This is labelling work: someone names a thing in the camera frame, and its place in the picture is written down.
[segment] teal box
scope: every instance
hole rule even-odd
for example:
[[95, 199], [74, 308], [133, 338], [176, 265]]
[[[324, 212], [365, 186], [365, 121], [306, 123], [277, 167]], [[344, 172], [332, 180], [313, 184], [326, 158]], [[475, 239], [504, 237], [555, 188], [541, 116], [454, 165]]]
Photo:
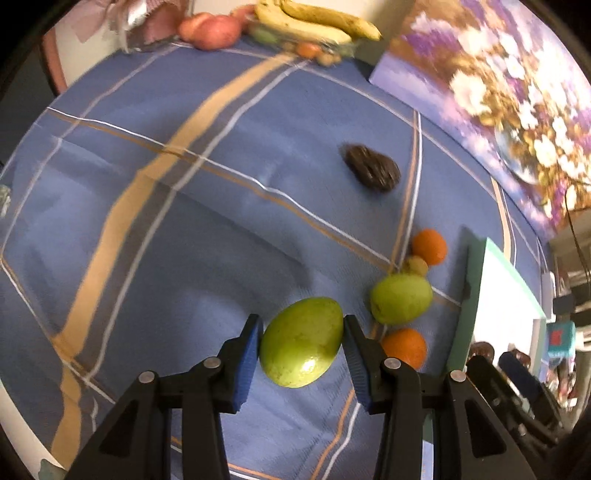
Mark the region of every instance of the teal box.
[[570, 320], [547, 325], [548, 356], [550, 358], [568, 358], [574, 356], [574, 337], [576, 327]]

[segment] blue tablecloth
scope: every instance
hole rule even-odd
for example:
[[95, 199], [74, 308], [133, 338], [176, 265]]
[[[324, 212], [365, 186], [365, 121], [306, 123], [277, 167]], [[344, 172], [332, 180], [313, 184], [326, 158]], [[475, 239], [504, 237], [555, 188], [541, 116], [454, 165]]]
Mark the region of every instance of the blue tablecloth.
[[[361, 186], [339, 152], [348, 143], [390, 155], [400, 185]], [[329, 296], [370, 334], [367, 293], [420, 229], [449, 247], [428, 275], [433, 305], [412, 324], [428, 342], [424, 371], [449, 354], [467, 229], [492, 238], [540, 295], [539, 242], [517, 207], [352, 62], [324, 70], [247, 44], [115, 54], [38, 118], [0, 183], [12, 189], [0, 220], [0, 378], [65, 467], [139, 372], [186, 371], [250, 313], [268, 323]], [[248, 402], [222, 420], [233, 475], [370, 478], [382, 418], [351, 387], [342, 353], [298, 390], [258, 368]], [[179, 451], [178, 418], [173, 435]]]

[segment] white flower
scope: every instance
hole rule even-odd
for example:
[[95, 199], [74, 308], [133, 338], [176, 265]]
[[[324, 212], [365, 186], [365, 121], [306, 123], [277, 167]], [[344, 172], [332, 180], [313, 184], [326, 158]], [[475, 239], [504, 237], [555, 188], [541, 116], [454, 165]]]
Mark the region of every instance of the white flower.
[[445, 20], [434, 20], [429, 18], [424, 10], [415, 17], [410, 28], [419, 33], [431, 33], [433, 30], [452, 31], [456, 34], [459, 32], [458, 28], [452, 26]]
[[540, 92], [533, 83], [527, 87], [527, 96], [530, 99], [530, 103], [532, 105], [538, 105], [538, 103], [544, 102], [544, 96], [542, 92]]
[[499, 43], [505, 49], [507, 55], [519, 57], [519, 47], [517, 46], [517, 42], [511, 35], [505, 32], [500, 32]]
[[550, 94], [550, 98], [556, 103], [558, 108], [564, 109], [567, 104], [566, 100], [566, 92], [562, 88], [562, 85], [559, 83], [553, 83], [548, 88], [548, 93]]
[[465, 138], [462, 146], [474, 155], [484, 155], [492, 150], [491, 142], [486, 137], [475, 132]]
[[562, 117], [557, 117], [552, 121], [552, 128], [556, 132], [556, 138], [566, 136], [566, 124]]
[[558, 161], [556, 147], [546, 135], [542, 135], [542, 140], [534, 140], [534, 149], [535, 156], [544, 167], [549, 168]]
[[460, 32], [457, 40], [460, 42], [464, 51], [473, 57], [490, 50], [497, 43], [496, 36], [488, 27], [482, 27], [481, 30], [468, 27], [466, 30]]
[[566, 206], [569, 210], [572, 210], [577, 205], [577, 189], [574, 185], [571, 185], [566, 191]]
[[538, 119], [532, 115], [533, 112], [534, 108], [528, 102], [523, 102], [519, 106], [519, 120], [521, 120], [521, 126], [526, 130], [538, 126]]
[[567, 136], [556, 138], [556, 145], [567, 155], [570, 155], [574, 151], [574, 142]]
[[507, 71], [509, 75], [511, 75], [514, 79], [523, 80], [525, 79], [525, 69], [523, 65], [519, 63], [514, 56], [509, 56], [505, 59], [505, 64], [507, 65]]
[[568, 165], [569, 165], [569, 159], [566, 158], [566, 155], [559, 156], [558, 165], [560, 165], [560, 168], [562, 168], [563, 170], [566, 171], [566, 169], [568, 168]]
[[544, 213], [546, 217], [552, 218], [552, 203], [549, 200], [544, 204]]
[[572, 179], [575, 179], [577, 176], [579, 176], [578, 168], [574, 166], [574, 162], [569, 160], [566, 155], [561, 155], [558, 158], [558, 165], [560, 165], [562, 171]]
[[558, 164], [562, 171], [566, 173], [570, 178], [577, 179], [579, 178], [580, 173], [584, 173], [584, 165], [582, 162], [579, 162], [579, 166], [575, 167], [574, 162], [569, 160], [566, 155], [561, 155], [558, 159]]
[[482, 103], [486, 85], [478, 75], [466, 75], [458, 70], [449, 83], [453, 96], [459, 106], [470, 115], [480, 115], [491, 109]]

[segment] painting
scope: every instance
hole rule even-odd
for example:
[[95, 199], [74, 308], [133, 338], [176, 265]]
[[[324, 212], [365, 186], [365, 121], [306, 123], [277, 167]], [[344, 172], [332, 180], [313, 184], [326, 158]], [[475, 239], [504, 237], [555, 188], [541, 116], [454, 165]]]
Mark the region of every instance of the painting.
[[370, 81], [467, 149], [543, 238], [591, 206], [591, 85], [518, 0], [417, 0]]

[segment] tan stripe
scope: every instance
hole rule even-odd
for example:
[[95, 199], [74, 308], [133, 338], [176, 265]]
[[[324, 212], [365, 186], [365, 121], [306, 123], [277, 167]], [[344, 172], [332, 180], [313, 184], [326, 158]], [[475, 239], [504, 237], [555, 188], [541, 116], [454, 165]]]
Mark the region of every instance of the tan stripe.
[[[184, 151], [214, 122], [226, 106], [258, 83], [263, 77], [293, 59], [279, 54], [257, 64], [205, 100], [170, 140], [169, 149]], [[54, 343], [71, 361], [84, 348], [86, 337], [106, 283], [129, 230], [150, 198], [155, 185], [177, 162], [177, 155], [163, 152], [146, 167], [138, 170], [131, 184], [109, 212], [95, 253], [78, 288], [63, 330]]]
[[511, 231], [509, 230], [509, 223], [507, 222], [507, 212], [505, 204], [501, 196], [499, 184], [491, 177], [492, 189], [495, 192], [496, 204], [499, 207], [499, 215], [501, 216], [501, 225], [503, 227], [503, 255], [510, 262], [511, 261]]
[[64, 400], [64, 414], [51, 443], [51, 454], [68, 470], [80, 446], [82, 412], [79, 402], [82, 390], [74, 374], [65, 365], [62, 366], [60, 390]]
[[[148, 150], [154, 151], [155, 153], [161, 153], [163, 151], [165, 151], [164, 149], [162, 149], [161, 147], [157, 147], [155, 146], [153, 143], [142, 139], [142, 138], [136, 138], [133, 135], [128, 135], [128, 134], [124, 134], [122, 132], [118, 132], [112, 128], [108, 128], [105, 127], [103, 125], [96, 125], [93, 122], [89, 122], [89, 121], [78, 121], [75, 119], [71, 119], [67, 116], [61, 115], [58, 112], [53, 112], [53, 115], [59, 117], [60, 119], [67, 121], [67, 122], [71, 122], [71, 123], [75, 123], [75, 122], [80, 122], [83, 125], [85, 125], [86, 127], [89, 128], [94, 128], [96, 130], [102, 131], [104, 133], [107, 133], [109, 135], [114, 135], [116, 137], [119, 138], [123, 138], [125, 140], [129, 140], [137, 145], [140, 145], [142, 147], [147, 148]], [[189, 154], [187, 152], [172, 152], [170, 151], [170, 153], [172, 153], [173, 155], [176, 155], [178, 158], [180, 158], [181, 160], [193, 163], [195, 161], [195, 156], [194, 154]], [[245, 180], [242, 180], [240, 178], [234, 177], [231, 174], [225, 172], [225, 171], [221, 171], [221, 170], [217, 170], [214, 167], [211, 166], [207, 166], [204, 165], [202, 167], [202, 170], [206, 170], [210, 173], [213, 173], [214, 175], [217, 175], [221, 178], [224, 178], [226, 180], [229, 180], [233, 183], [236, 183], [238, 185], [241, 185], [243, 187], [248, 188], [249, 190], [252, 190], [254, 193], [256, 193], [257, 195], [261, 196], [262, 198], [264, 198], [265, 200], [270, 200], [274, 203], [277, 203], [278, 205], [284, 206], [286, 207], [290, 212], [295, 213], [296, 215], [298, 215], [300, 218], [302, 218], [306, 223], [308, 223], [308, 225], [310, 225], [312, 228], [320, 231], [321, 233], [325, 234], [326, 236], [328, 236], [329, 238], [335, 240], [339, 245], [344, 246], [345, 248], [353, 251], [354, 253], [356, 253], [357, 255], [359, 255], [360, 257], [362, 257], [363, 259], [365, 259], [367, 262], [370, 262], [371, 264], [375, 265], [376, 267], [380, 268], [380, 270], [384, 270], [384, 271], [388, 271], [389, 269], [389, 265], [386, 264], [385, 262], [381, 261], [379, 258], [376, 258], [374, 255], [368, 255], [366, 251], [364, 251], [363, 249], [359, 249], [356, 247], [356, 245], [350, 244], [348, 242], [346, 242], [343, 239], [340, 239], [338, 236], [334, 235], [332, 232], [329, 232], [328, 230], [323, 229], [321, 226], [319, 226], [318, 224], [316, 224], [315, 222], [313, 222], [309, 217], [302, 215], [301, 212], [295, 208], [292, 208], [288, 203], [283, 202], [283, 201], [276, 201], [276, 197], [274, 197], [272, 194], [269, 194], [268, 192], [263, 192], [260, 189], [258, 189], [257, 187], [255, 187], [254, 185], [252, 185], [250, 182], [247, 182]], [[459, 307], [457, 305], [455, 305], [453, 302], [450, 302], [448, 299], [440, 296], [437, 292], [434, 292], [434, 300], [442, 305], [445, 305], [449, 308], [451, 308], [452, 310], [459, 310]]]
[[320, 233], [322, 233], [323, 235], [326, 235], [328, 238], [334, 240], [335, 242], [337, 242], [339, 245], [342, 245], [343, 247], [351, 250], [353, 253], [357, 254], [358, 256], [360, 256], [361, 258], [365, 259], [367, 262], [375, 265], [376, 267], [380, 268], [380, 269], [385, 269], [386, 268], [386, 262], [380, 260], [379, 258], [375, 257], [374, 255], [372, 255], [371, 253], [363, 250], [362, 248], [358, 247], [355, 244], [350, 244], [347, 241], [345, 241], [344, 239], [338, 237], [337, 235], [335, 235], [333, 232], [331, 232], [330, 230], [322, 227], [321, 225], [319, 225], [318, 223], [315, 223], [313, 220], [311, 220], [305, 213], [303, 213], [302, 211], [300, 211], [299, 209], [297, 209], [295, 206], [293, 206], [291, 203], [288, 203], [286, 200], [283, 200], [280, 197], [276, 197], [274, 196], [272, 193], [266, 192], [265, 190], [261, 190], [259, 188], [257, 188], [255, 185], [253, 185], [252, 183], [234, 177], [231, 174], [222, 171], [222, 170], [217, 170], [216, 168], [204, 164], [201, 167], [202, 170], [207, 171], [209, 173], [213, 173], [214, 175], [221, 177], [225, 180], [231, 181], [232, 183], [236, 183], [237, 185], [240, 185], [244, 188], [249, 189], [250, 191], [252, 191], [253, 193], [257, 194], [259, 197], [265, 199], [265, 200], [269, 200], [270, 202], [276, 203], [278, 205], [281, 205], [282, 207], [288, 209], [290, 212], [295, 213], [300, 219], [302, 219], [303, 221], [305, 221], [305, 223], [307, 223], [308, 225], [310, 225], [314, 230], [319, 231]]
[[257, 472], [256, 470], [250, 470], [248, 468], [243, 468], [241, 466], [234, 465], [232, 463], [229, 463], [228, 464], [228, 467], [230, 467], [230, 468], [232, 468], [234, 470], [239, 470], [239, 471], [244, 472], [244, 473], [249, 473], [251, 475], [260, 476], [261, 478], [267, 478], [268, 480], [281, 480], [280, 478], [277, 478], [276, 476], [267, 475], [266, 473]]
[[408, 183], [406, 185], [406, 191], [404, 192], [404, 203], [402, 204], [402, 213], [400, 214], [400, 222], [398, 224], [398, 231], [396, 232], [396, 241], [392, 249], [390, 256], [390, 266], [388, 267], [388, 273], [392, 273], [396, 268], [396, 257], [398, 256], [400, 245], [402, 242], [402, 235], [404, 233], [405, 219], [408, 214], [408, 206], [410, 205], [410, 197], [413, 192], [414, 185], [414, 172], [417, 169], [417, 111], [413, 110], [413, 151], [411, 154], [410, 170], [408, 174]]
[[351, 402], [353, 401], [354, 396], [355, 396], [355, 390], [351, 389], [349, 391], [349, 396], [347, 397], [347, 400], [345, 401], [345, 406], [343, 407], [343, 410], [340, 413], [339, 423], [336, 428], [335, 438], [333, 438], [332, 442], [329, 443], [328, 447], [326, 447], [324, 452], [322, 452], [322, 455], [320, 455], [320, 458], [318, 459], [318, 464], [316, 465], [316, 468], [314, 469], [314, 472], [312, 473], [310, 480], [316, 480], [316, 478], [318, 477], [318, 474], [320, 473], [320, 469], [322, 468], [322, 465], [324, 464], [324, 461], [326, 460], [326, 457], [328, 456], [330, 451], [336, 446], [336, 444], [339, 442], [340, 437], [343, 434], [343, 425], [345, 424], [345, 418], [347, 417], [347, 413], [349, 412], [349, 407], [351, 405]]

